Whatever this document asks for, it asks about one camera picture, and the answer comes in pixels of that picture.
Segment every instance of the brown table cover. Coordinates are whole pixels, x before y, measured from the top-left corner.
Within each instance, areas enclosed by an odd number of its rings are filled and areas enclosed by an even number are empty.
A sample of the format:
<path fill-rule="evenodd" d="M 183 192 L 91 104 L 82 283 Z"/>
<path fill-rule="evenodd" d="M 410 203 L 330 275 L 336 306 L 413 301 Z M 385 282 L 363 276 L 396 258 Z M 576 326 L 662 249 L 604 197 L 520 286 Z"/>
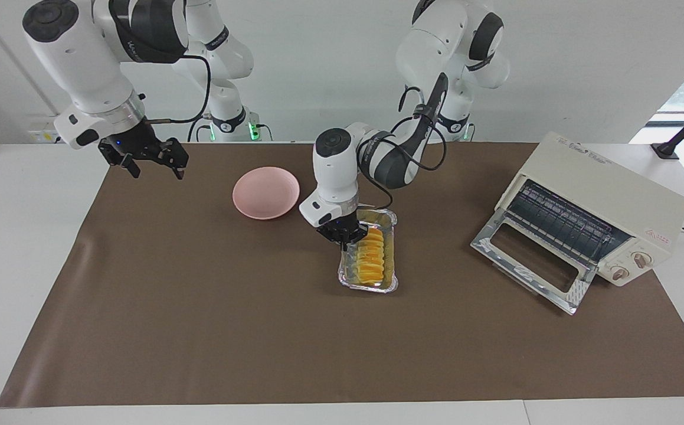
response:
<path fill-rule="evenodd" d="M 599 280 L 570 317 L 469 247 L 535 146 L 453 143 L 395 191 L 384 296 L 342 287 L 339 248 L 298 210 L 231 203 L 260 166 L 304 199 L 310 146 L 191 145 L 183 181 L 111 169 L 0 407 L 683 396 L 684 324 L 655 274 Z"/>

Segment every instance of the table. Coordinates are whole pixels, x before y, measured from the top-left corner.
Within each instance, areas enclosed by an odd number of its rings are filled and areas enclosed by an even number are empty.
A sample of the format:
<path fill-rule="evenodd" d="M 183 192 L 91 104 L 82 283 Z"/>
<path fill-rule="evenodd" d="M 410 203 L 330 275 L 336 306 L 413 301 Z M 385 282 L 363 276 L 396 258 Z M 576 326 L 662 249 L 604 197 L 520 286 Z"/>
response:
<path fill-rule="evenodd" d="M 679 162 L 660 161 L 647 146 L 590 148 L 684 195 Z M 106 169 L 94 149 L 0 146 L 0 391 Z M 656 272 L 684 320 L 684 235 L 673 258 Z M 321 418 L 325 423 L 684 423 L 684 398 L 0 410 L 0 423 L 68 418 L 74 423 L 317 423 Z"/>

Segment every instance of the wall socket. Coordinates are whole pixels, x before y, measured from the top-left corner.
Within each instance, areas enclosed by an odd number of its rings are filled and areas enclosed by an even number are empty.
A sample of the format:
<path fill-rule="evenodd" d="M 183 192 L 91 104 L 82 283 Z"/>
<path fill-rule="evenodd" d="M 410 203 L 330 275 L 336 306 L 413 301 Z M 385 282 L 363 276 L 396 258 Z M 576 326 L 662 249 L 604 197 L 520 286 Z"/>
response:
<path fill-rule="evenodd" d="M 32 123 L 28 133 L 33 143 L 61 143 L 61 136 L 58 135 L 53 123 Z"/>

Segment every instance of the black pole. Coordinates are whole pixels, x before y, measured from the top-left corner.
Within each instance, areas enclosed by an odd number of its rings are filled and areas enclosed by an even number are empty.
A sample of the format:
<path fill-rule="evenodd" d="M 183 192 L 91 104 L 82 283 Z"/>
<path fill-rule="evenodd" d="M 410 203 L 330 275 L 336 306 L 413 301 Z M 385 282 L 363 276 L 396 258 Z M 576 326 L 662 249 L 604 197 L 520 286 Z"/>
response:
<path fill-rule="evenodd" d="M 657 155 L 661 159 L 680 159 L 676 154 L 675 154 L 675 148 L 677 148 L 677 145 L 680 145 L 680 142 L 684 140 L 684 127 L 678 134 L 673 137 L 670 142 L 666 143 L 654 143 L 652 145 L 652 149 L 654 149 L 654 152 L 657 153 Z"/>

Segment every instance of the pink bowl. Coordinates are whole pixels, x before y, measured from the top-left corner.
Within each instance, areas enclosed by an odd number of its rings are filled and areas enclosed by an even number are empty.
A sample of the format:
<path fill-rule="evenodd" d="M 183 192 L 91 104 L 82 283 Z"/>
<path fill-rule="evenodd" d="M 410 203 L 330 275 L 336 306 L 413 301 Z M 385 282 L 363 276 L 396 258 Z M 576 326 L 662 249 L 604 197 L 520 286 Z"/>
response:
<path fill-rule="evenodd" d="M 237 210 L 255 220 L 272 220 L 288 213 L 299 199 L 299 183 L 291 172 L 276 167 L 243 175 L 231 194 Z"/>

